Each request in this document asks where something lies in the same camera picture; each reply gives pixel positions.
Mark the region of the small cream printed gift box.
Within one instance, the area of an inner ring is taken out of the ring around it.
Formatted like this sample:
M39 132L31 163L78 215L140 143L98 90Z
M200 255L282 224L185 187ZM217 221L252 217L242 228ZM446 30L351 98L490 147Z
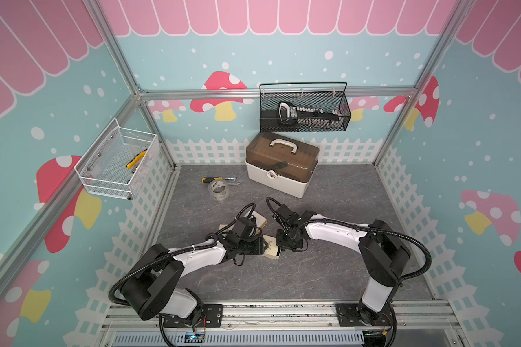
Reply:
M271 260L278 260L281 250L276 244L276 238L269 235L264 235L263 240L266 242L266 244L268 244L268 247L265 249L263 256Z

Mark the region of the cream drawer-style jewelry box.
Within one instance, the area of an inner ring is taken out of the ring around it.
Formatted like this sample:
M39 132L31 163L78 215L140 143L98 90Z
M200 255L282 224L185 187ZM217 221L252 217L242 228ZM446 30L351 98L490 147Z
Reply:
M223 233L224 231L226 231L231 226L232 226L231 224L221 225L221 228L220 228L220 230L217 231L217 234Z

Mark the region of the cream square gift box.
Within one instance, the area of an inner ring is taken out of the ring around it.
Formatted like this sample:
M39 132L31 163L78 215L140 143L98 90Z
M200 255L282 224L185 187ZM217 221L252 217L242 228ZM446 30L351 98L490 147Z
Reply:
M256 219L256 226L260 229L264 229L267 224L267 219L256 211L252 215Z

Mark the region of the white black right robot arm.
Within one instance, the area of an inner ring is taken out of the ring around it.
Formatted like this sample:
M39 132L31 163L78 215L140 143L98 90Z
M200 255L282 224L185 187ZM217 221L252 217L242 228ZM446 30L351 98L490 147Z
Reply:
M350 312L337 309L340 315L353 318L361 325L375 326L386 317L390 318L390 325L394 325L392 301L397 290L403 282L422 276L431 267L431 253L421 241L393 231L381 220L352 224L313 211L300 215L271 197L266 198L266 204L280 225L276 233L280 250L304 252L309 241L321 240L361 255L369 275L366 289Z

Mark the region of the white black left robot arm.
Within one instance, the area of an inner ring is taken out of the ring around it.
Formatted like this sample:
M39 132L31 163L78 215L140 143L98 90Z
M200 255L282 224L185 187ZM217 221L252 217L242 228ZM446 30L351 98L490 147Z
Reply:
M228 225L208 234L203 243L179 249L153 245L111 287L109 300L133 308L142 320L175 318L188 327L196 326L206 318L205 305L191 290L178 289L179 280L228 261L240 267L246 256L265 253L268 243L253 215L255 209L254 202L247 204Z

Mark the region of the white storage box brown lid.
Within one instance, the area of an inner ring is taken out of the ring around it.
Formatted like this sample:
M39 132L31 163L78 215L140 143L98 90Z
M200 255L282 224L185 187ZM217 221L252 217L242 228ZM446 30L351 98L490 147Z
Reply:
M249 179L302 198L318 166L314 145L271 132L258 134L245 150Z

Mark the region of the clear packing tape roll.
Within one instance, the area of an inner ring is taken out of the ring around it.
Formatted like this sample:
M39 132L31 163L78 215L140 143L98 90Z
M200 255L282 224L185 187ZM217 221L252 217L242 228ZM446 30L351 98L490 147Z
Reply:
M208 184L208 192L211 199L223 202L230 196L230 187L224 180L214 180Z

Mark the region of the socket wrench set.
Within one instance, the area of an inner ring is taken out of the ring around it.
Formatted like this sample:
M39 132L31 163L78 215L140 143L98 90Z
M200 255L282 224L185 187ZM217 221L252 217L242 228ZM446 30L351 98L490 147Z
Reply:
M343 118L337 111L324 112L320 108L307 108L280 102L277 107L277 118L281 125L314 127L332 130L343 126Z

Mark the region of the yellow utility knife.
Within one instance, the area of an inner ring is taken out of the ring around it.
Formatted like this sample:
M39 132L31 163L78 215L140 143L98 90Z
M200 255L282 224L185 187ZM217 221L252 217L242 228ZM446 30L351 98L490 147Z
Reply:
M147 150L143 150L138 153L130 162L127 163L126 168L133 169L136 167L142 161L147 152Z

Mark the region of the yellow black handled screwdriver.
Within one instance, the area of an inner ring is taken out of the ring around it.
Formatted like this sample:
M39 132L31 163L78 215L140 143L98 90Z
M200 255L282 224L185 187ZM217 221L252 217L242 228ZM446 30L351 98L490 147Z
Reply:
M207 176L207 177L202 178L201 182L203 184L210 184L211 182L215 182L215 181L235 181L236 179L237 179L236 177L224 178L224 177Z

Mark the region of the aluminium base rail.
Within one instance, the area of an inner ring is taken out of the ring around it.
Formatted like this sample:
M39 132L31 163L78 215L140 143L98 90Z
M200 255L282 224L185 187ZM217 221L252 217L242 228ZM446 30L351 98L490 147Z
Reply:
M218 302L195 328L110 309L96 346L468 346L448 302L396 301L375 326L351 302Z

